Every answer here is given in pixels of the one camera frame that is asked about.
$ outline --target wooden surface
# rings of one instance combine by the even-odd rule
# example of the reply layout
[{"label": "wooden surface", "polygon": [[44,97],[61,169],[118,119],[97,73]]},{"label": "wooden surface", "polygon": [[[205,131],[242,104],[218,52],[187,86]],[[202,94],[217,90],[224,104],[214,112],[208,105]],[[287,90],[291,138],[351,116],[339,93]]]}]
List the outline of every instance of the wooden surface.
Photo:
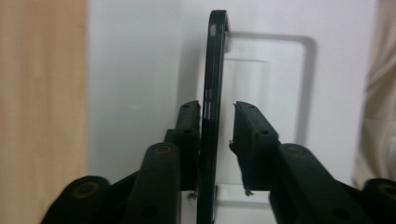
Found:
[{"label": "wooden surface", "polygon": [[0,0],[0,223],[86,174],[86,2]]}]

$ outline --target beige curtain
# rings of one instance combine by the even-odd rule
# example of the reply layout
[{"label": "beige curtain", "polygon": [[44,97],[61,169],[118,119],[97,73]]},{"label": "beige curtain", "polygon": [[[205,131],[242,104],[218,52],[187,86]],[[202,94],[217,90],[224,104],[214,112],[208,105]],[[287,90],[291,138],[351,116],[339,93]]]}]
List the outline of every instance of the beige curtain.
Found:
[{"label": "beige curtain", "polygon": [[379,1],[355,184],[396,180],[396,1]]},{"label": "beige curtain", "polygon": [[0,223],[86,174],[86,1],[0,0]]}]

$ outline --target white electrical plate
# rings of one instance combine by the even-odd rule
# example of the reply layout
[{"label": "white electrical plate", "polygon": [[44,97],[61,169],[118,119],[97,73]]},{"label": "white electrical plate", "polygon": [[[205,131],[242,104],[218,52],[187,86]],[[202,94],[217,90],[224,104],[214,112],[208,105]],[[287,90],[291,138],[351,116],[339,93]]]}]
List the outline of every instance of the white electrical plate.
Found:
[{"label": "white electrical plate", "polygon": [[[236,157],[228,147],[233,139],[233,104],[243,101],[257,106],[281,142],[296,142],[305,49],[296,41],[257,37],[229,41],[222,78],[217,182],[241,184]],[[201,76],[198,95],[203,95],[203,83]]]}]

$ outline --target white wall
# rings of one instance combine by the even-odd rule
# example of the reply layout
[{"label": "white wall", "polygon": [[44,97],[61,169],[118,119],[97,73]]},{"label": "white wall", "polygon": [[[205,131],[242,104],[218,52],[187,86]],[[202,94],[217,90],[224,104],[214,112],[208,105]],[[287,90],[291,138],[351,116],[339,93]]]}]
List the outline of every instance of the white wall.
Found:
[{"label": "white wall", "polygon": [[[310,148],[335,178],[350,183],[376,1],[91,1],[90,174],[116,181],[136,171],[145,150],[175,126],[177,108],[202,102],[212,9],[226,9],[239,34],[226,58],[248,57],[229,60],[225,71],[277,80],[261,79],[267,93],[258,85],[243,96],[225,86],[224,101],[257,102],[282,141]],[[222,108],[224,117],[233,117],[230,108]],[[240,183],[236,159],[222,143],[218,160],[218,181]]]}]

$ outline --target screw hole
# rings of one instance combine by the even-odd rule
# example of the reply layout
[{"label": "screw hole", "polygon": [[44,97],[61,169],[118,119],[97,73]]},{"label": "screw hole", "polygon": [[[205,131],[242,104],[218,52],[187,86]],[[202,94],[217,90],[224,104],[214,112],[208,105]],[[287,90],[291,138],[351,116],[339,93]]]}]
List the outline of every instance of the screw hole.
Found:
[{"label": "screw hole", "polygon": [[303,147],[297,145],[288,145],[285,147],[286,152],[294,157],[302,157],[306,154],[306,150]]},{"label": "screw hole", "polygon": [[158,215],[158,207],[155,205],[147,206],[143,209],[142,216],[145,218],[155,217]]},{"label": "screw hole", "polygon": [[99,190],[99,184],[95,182],[82,183],[75,188],[73,191],[73,197],[83,199],[93,195],[97,190]]},{"label": "screw hole", "polygon": [[349,220],[349,219],[350,219],[350,215],[349,215],[348,211],[346,211],[345,209],[342,209],[342,208],[334,208],[334,209],[332,210],[332,213],[333,213],[336,217],[338,217],[338,218],[340,218],[340,219],[342,219],[342,220]]},{"label": "screw hole", "polygon": [[396,199],[396,188],[389,186],[389,185],[385,185],[381,189],[382,189],[382,192],[387,194],[389,197]]},{"label": "screw hole", "polygon": [[170,148],[169,146],[159,146],[159,147],[156,147],[156,148],[154,149],[154,152],[155,152],[156,154],[168,153],[168,152],[170,152],[170,151],[172,151],[172,148]]}]

